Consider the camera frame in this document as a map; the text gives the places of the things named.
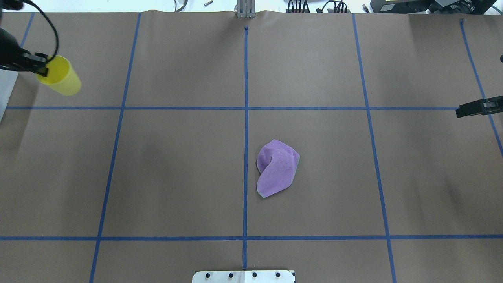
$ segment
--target blue grid line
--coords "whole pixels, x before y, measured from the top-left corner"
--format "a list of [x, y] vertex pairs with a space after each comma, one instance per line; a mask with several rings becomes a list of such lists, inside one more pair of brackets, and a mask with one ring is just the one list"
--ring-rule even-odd
[[107, 187], [105, 189], [105, 197], [103, 199], [103, 207], [101, 211], [101, 217], [100, 217], [100, 226], [98, 228], [98, 239], [96, 241], [96, 246], [95, 246], [95, 252], [93, 256], [93, 264], [91, 266], [91, 276], [89, 278], [89, 283], [93, 283], [94, 281], [94, 275], [96, 271], [96, 264], [98, 262], [98, 253], [100, 251], [100, 243], [101, 243], [101, 235], [103, 232], [103, 224], [105, 222], [105, 213], [107, 211], [107, 204], [108, 204], [108, 196], [110, 193], [110, 185], [112, 183], [112, 175], [114, 173], [114, 166], [115, 166], [115, 157], [117, 155], [117, 146], [119, 144], [119, 137], [121, 133], [121, 126], [122, 126], [122, 118], [124, 116], [124, 106], [126, 105], [126, 98], [127, 98], [127, 91], [129, 87], [129, 78], [131, 76], [131, 69], [133, 68], [133, 60], [134, 60], [134, 51], [136, 48], [136, 40], [138, 38], [138, 30], [140, 27], [140, 20], [141, 20], [141, 13], [138, 13], [138, 18], [136, 20], [136, 29], [134, 32], [134, 39], [133, 39], [133, 46], [131, 47], [131, 57], [129, 59], [129, 67], [127, 71], [127, 77], [126, 77], [126, 83], [124, 86], [124, 95], [122, 96], [122, 106], [121, 106], [121, 112], [119, 114], [119, 122], [117, 123], [117, 132], [115, 134], [115, 141], [114, 141], [114, 149], [112, 151], [112, 160], [110, 161], [110, 170], [108, 173], [108, 180], [107, 180]]
[[[480, 90], [480, 94], [483, 99], [486, 99], [484, 88], [482, 87], [482, 83], [480, 82], [480, 78], [478, 76], [477, 68], [475, 67], [475, 62], [473, 61], [473, 57], [471, 55], [470, 46], [468, 46], [468, 40], [466, 39], [465, 27], [464, 27], [464, 19], [459, 20], [459, 27], [461, 28], [461, 34], [463, 35], [463, 41], [466, 47], [466, 53], [468, 54], [468, 59], [470, 59], [470, 64], [472, 66], [473, 73], [475, 74], [475, 79], [477, 80], [478, 89]], [[503, 157], [503, 146], [501, 145], [501, 139], [499, 138], [498, 130], [496, 129], [496, 125], [494, 124], [494, 120], [491, 115], [488, 115], [489, 122], [491, 123], [492, 131], [494, 132], [494, 136], [496, 138], [496, 142], [499, 147], [499, 152], [501, 153], [501, 157]]]
[[458, 107], [400, 107], [400, 106], [7, 106], [8, 110], [449, 110]]
[[[365, 107], [367, 108], [367, 120], [369, 123], [370, 141], [372, 143], [372, 153], [374, 155], [374, 165], [375, 165], [375, 170], [376, 170], [377, 185], [379, 187], [379, 197], [381, 200], [381, 210], [382, 210], [382, 218], [383, 218], [383, 222], [384, 222], [384, 232], [386, 233], [386, 236], [389, 237], [388, 216], [386, 213], [386, 204], [384, 202], [384, 193], [382, 190], [381, 173], [379, 170], [379, 160], [377, 159], [377, 150], [376, 150], [376, 144], [375, 144], [375, 139], [374, 139], [374, 129], [372, 126], [372, 117], [370, 116], [369, 99], [367, 96], [367, 85], [365, 84], [365, 75], [363, 72], [362, 54], [360, 51], [360, 43], [358, 40], [358, 30], [357, 30], [357, 26], [356, 26], [356, 18], [355, 18], [355, 14], [351, 14], [351, 16], [353, 18], [353, 30], [355, 32], [356, 51], [358, 54], [358, 64], [360, 66], [360, 77], [362, 80], [363, 96], [365, 98]], [[396, 283], [395, 264], [394, 264], [394, 260], [393, 260], [393, 251], [391, 248], [391, 240], [387, 239], [386, 244], [388, 246], [388, 257], [389, 257], [389, 266], [390, 266], [390, 270], [391, 270], [391, 279], [392, 279], [393, 283]]]
[[[242, 241], [243, 236], [0, 236], [0, 241]], [[248, 241], [503, 239], [503, 234], [247, 236]]]
[[248, 26], [244, 27], [244, 171], [243, 171], [243, 270], [248, 266]]
[[26, 27], [25, 34], [23, 35], [23, 40], [21, 40], [21, 45], [19, 45], [21, 48], [25, 45], [26, 38], [28, 37], [28, 32], [30, 31], [31, 24], [33, 23], [33, 18], [35, 17], [35, 13], [32, 13], [30, 16], [30, 20], [28, 21], [28, 26]]

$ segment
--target washcloth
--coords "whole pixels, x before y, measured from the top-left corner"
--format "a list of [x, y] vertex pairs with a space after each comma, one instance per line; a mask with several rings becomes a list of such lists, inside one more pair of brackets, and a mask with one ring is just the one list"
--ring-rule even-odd
[[257, 168], [261, 175], [257, 192], [266, 198], [288, 188], [295, 177], [300, 155], [288, 145], [273, 139], [266, 144], [257, 157]]

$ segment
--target white bracket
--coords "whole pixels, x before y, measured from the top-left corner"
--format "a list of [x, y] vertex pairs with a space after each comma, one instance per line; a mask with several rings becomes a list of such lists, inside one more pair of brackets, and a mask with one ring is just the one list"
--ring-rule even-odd
[[255, 0], [237, 0], [236, 16], [238, 18], [255, 18]]
[[198, 271], [192, 283], [295, 283], [295, 271]]

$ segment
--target white mounting plate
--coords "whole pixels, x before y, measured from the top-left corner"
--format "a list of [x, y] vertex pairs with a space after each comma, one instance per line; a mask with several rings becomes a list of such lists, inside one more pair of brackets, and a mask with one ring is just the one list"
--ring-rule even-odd
[[192, 283], [295, 283], [295, 271], [247, 270], [247, 271], [198, 271]]

